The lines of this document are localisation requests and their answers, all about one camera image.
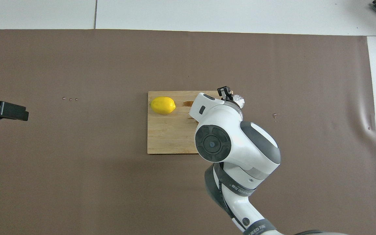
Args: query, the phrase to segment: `lemon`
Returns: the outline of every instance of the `lemon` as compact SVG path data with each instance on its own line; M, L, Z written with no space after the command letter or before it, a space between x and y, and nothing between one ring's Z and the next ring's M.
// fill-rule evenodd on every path
M150 106L152 107L153 111L160 114L169 114L175 109L175 101L172 98L159 96L154 98Z

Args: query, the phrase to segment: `brown paper sheet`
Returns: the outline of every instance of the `brown paper sheet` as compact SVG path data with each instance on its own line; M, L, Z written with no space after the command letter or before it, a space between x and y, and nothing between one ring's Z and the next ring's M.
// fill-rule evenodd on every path
M366 37L127 30L0 30L0 100L30 112L0 120L0 234L240 234L210 163L146 153L148 91L224 85L281 148L250 198L280 232L376 234Z

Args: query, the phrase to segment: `white table surface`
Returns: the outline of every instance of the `white table surface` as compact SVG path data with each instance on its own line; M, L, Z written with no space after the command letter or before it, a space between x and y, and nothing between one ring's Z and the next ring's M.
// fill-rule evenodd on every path
M111 29L369 36L376 114L376 13L369 4L369 0L0 0L0 29L92 29L96 25Z

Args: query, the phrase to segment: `white robotic arm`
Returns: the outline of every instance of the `white robotic arm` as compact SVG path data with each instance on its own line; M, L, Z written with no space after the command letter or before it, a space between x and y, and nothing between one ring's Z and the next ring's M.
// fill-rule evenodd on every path
M276 141L253 122L243 121L230 88L218 89L217 100L199 93L190 110L197 120L195 144L202 158L213 164L205 172L210 197L245 235L282 235L249 202L256 187L281 163ZM319 230L297 235L343 235Z

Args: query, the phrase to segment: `cutting board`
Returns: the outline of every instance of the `cutting board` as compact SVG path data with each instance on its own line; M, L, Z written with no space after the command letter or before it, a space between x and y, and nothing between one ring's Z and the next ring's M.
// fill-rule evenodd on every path
M198 125L189 110L198 93L218 98L217 91L152 91L148 92L148 154L198 153L194 133ZM175 110L167 115L155 113L149 106L158 96L175 101Z

